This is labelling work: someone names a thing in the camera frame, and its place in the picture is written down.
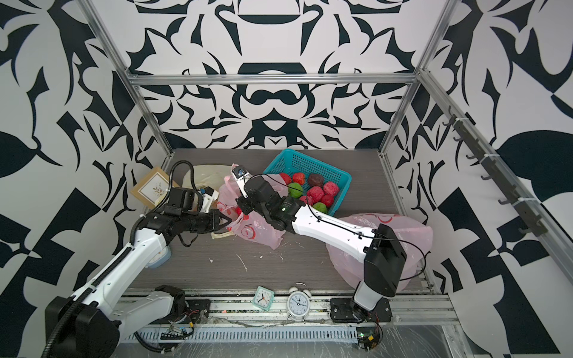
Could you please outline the pink plastic bag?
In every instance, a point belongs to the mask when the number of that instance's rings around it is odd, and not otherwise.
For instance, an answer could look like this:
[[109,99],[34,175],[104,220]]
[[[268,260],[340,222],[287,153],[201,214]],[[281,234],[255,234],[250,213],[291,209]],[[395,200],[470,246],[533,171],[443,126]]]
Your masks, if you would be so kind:
[[277,249],[285,231],[273,228],[259,213],[252,211],[245,214],[236,200],[241,196],[237,182],[231,175],[225,176],[224,184],[219,188],[217,209],[231,219],[227,231],[251,242]]
[[[407,216],[390,213],[358,213],[343,218],[344,222],[359,227],[377,229],[379,225],[386,225],[393,230],[396,241],[380,240],[381,252],[391,260],[395,259],[394,248],[400,245],[405,256],[405,264],[401,273],[401,281],[397,290],[401,292],[417,273],[418,265],[433,245],[434,232],[427,225],[417,222]],[[363,280],[364,264],[353,258],[350,254],[327,245],[326,249],[330,260],[342,277],[351,287],[355,288]]]

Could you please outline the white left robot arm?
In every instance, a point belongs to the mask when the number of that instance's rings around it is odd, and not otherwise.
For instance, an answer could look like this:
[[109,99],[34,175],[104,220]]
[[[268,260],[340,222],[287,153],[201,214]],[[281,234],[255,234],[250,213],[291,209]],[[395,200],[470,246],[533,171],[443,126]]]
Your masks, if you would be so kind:
[[128,244],[70,297],[46,307],[43,357],[110,357],[119,341],[158,319],[179,320],[188,305],[183,290],[159,286],[116,312],[126,289],[147,265],[183,233],[209,234],[231,223],[217,209],[202,210],[196,189],[174,188],[131,229]]

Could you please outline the small dark red apple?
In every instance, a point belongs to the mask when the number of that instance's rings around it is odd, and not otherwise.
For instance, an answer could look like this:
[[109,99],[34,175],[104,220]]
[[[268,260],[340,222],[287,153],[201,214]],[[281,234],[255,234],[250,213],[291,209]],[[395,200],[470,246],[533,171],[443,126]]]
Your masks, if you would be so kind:
[[325,194],[322,196],[320,202],[330,209],[334,204],[334,197],[332,195]]

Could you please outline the pink plastic bag front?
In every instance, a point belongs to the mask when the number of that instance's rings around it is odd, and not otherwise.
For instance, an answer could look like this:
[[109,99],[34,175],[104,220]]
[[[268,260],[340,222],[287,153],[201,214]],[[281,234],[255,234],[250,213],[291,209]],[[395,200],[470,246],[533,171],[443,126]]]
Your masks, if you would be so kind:
[[[417,273],[418,265],[433,245],[434,232],[427,225],[417,222],[407,216],[390,213],[358,213],[343,218],[344,222],[359,227],[377,229],[379,225],[386,225],[393,230],[396,241],[380,240],[381,252],[391,260],[395,259],[394,248],[400,245],[405,256],[405,264],[401,273],[401,281],[397,290],[401,292]],[[355,288],[363,280],[364,264],[353,258],[350,254],[327,245],[326,249],[330,260],[342,277],[351,287]]]

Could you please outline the dark purple fruit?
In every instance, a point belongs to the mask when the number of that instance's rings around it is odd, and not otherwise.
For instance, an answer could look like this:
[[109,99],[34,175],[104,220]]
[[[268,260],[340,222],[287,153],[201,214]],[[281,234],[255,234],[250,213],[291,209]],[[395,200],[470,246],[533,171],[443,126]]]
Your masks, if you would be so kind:
[[311,173],[307,178],[309,187],[322,187],[324,184],[324,177],[321,174]]

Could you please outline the green apple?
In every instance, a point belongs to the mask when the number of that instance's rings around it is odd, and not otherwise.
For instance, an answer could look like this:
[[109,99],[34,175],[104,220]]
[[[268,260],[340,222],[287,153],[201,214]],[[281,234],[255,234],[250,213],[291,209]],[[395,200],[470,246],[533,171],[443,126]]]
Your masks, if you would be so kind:
[[302,185],[297,182],[288,184],[288,195],[292,198],[301,198],[304,195]]
[[322,202],[317,202],[313,205],[313,208],[315,210],[318,210],[320,213],[324,213],[327,214],[328,213],[328,207],[322,203]]

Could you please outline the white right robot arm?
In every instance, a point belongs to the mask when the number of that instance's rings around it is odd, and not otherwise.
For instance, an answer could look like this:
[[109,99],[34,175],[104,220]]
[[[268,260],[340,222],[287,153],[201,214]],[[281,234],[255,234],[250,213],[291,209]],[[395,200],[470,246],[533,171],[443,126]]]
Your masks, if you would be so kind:
[[363,280],[352,298],[354,308],[371,312],[381,299],[395,296],[407,255],[390,226],[380,223],[370,228],[344,222],[297,198],[280,196],[263,176],[242,169],[232,178],[240,189],[237,204],[244,214],[256,212],[278,231],[319,240],[363,264]]

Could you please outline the yellow plastic bag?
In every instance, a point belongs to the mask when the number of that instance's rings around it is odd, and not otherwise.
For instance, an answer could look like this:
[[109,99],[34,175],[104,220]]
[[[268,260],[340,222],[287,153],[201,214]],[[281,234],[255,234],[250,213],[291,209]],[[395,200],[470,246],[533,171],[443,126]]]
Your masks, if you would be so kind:
[[[194,166],[193,179],[195,186],[199,189],[206,188],[207,186],[219,191],[219,188],[225,183],[224,178],[231,173],[230,165],[220,165],[220,164],[207,164]],[[191,188],[191,174],[187,171],[183,177],[182,186],[185,188]],[[219,233],[211,233],[211,238],[213,240],[220,240],[225,237],[232,237],[234,234],[227,229],[220,231]]]

